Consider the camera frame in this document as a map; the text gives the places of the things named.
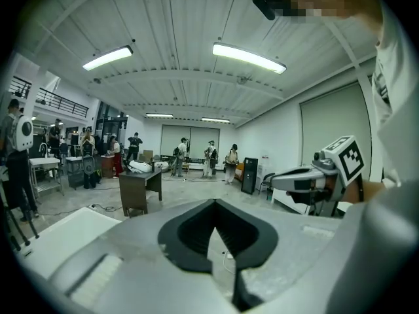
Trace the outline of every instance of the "black and white marker cube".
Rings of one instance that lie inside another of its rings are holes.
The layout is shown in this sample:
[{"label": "black and white marker cube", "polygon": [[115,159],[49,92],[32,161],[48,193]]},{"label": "black and white marker cube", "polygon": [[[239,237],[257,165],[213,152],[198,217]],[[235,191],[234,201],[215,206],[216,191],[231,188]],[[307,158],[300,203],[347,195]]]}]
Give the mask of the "black and white marker cube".
[{"label": "black and white marker cube", "polygon": [[355,136],[343,136],[323,149],[326,158],[332,159],[348,186],[364,168],[361,151]]}]

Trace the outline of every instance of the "lit light fixture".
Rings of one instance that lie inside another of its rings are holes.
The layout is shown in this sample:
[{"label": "lit light fixture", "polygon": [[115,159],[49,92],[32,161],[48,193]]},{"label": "lit light fixture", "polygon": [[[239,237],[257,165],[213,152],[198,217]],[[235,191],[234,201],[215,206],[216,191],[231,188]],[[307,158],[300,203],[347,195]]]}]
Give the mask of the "lit light fixture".
[{"label": "lit light fixture", "polygon": [[235,60],[246,61],[250,64],[255,64],[265,69],[271,70],[277,74],[283,73],[287,67],[284,64],[262,57],[260,55],[252,54],[243,49],[236,48],[231,45],[222,43],[214,43],[212,49],[213,55],[234,58]]},{"label": "lit light fixture", "polygon": [[172,118],[172,114],[146,114],[149,118]]},{"label": "lit light fixture", "polygon": [[202,121],[230,123],[230,120],[224,120],[223,118],[202,118]]},{"label": "lit light fixture", "polygon": [[118,48],[116,50],[110,51],[106,54],[103,54],[99,58],[96,58],[88,62],[87,64],[84,64],[83,69],[90,71],[103,64],[110,63],[111,61],[120,60],[121,58],[130,57],[130,56],[132,56],[131,48],[128,45],[123,46],[122,48]]}]

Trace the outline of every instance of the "concrete floor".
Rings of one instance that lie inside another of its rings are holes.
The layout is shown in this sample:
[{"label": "concrete floor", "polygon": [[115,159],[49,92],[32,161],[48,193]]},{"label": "concrete floor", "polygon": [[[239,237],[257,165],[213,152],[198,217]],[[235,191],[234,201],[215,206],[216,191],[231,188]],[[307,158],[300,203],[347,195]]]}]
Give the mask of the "concrete floor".
[{"label": "concrete floor", "polygon": [[[180,179],[178,177],[170,177],[169,173],[163,174],[162,201],[158,200],[157,193],[147,193],[149,213],[155,213],[183,203],[210,198],[221,198],[227,202],[248,203],[267,209],[285,211],[283,207],[276,203],[267,201],[266,192],[258,195],[258,191],[256,191],[252,196],[243,193],[240,191],[241,183],[236,179],[232,185],[226,185],[222,181],[224,179],[224,173],[222,172],[218,172],[217,178],[212,180],[201,179],[201,175],[201,171],[191,171],[184,178]],[[63,176],[62,178],[64,196],[62,196],[61,192],[50,192],[39,198],[39,213],[41,216],[34,219],[34,226],[38,232],[48,228],[81,207],[91,204],[99,204],[103,208],[121,207],[118,179],[103,179],[101,184],[97,185],[94,190],[85,190],[83,187],[74,190],[68,187],[67,177]],[[127,219],[122,209],[106,212],[98,207],[97,212],[121,221]],[[18,209],[15,209],[13,213],[16,215],[16,218],[22,216]],[[28,238],[33,237],[29,224],[21,224],[20,226]],[[213,262],[213,277],[220,291],[226,298],[230,298],[232,296],[234,275],[228,270],[234,271],[234,259],[228,259],[227,257],[224,259],[226,251],[227,248],[221,237],[214,230],[209,243],[208,259]]]}]

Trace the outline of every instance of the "black speaker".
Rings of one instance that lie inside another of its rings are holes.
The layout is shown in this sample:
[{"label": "black speaker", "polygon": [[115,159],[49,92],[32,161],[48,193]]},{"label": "black speaker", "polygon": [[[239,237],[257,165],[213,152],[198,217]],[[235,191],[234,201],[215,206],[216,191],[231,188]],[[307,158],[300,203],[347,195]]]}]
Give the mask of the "black speaker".
[{"label": "black speaker", "polygon": [[244,158],[242,192],[253,194],[257,176],[257,158]]}]

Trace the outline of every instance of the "white table top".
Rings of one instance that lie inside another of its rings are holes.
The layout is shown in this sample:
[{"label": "white table top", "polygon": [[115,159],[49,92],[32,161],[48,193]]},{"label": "white table top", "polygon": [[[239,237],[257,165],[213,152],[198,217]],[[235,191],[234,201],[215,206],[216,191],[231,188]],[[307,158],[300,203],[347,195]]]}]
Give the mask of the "white table top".
[{"label": "white table top", "polygon": [[82,160],[83,157],[67,157],[65,158],[65,160],[67,160],[68,162],[75,162],[76,160]]},{"label": "white table top", "polygon": [[31,158],[29,162],[31,163],[31,165],[36,166],[36,165],[58,164],[60,163],[60,160],[58,160],[57,158],[52,158],[52,157]]}]

